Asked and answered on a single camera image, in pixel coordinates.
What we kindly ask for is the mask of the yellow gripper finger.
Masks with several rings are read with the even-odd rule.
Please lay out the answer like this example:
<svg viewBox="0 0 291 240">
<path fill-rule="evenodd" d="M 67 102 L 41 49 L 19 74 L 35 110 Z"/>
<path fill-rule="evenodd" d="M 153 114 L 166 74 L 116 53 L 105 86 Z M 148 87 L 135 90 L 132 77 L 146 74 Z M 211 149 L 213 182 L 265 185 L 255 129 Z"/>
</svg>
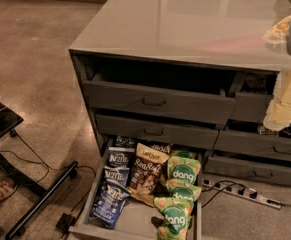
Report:
<svg viewBox="0 0 291 240">
<path fill-rule="evenodd" d="M 273 94 L 263 125 L 267 129 L 280 131 L 291 125 L 291 70 L 278 74 Z"/>
</svg>

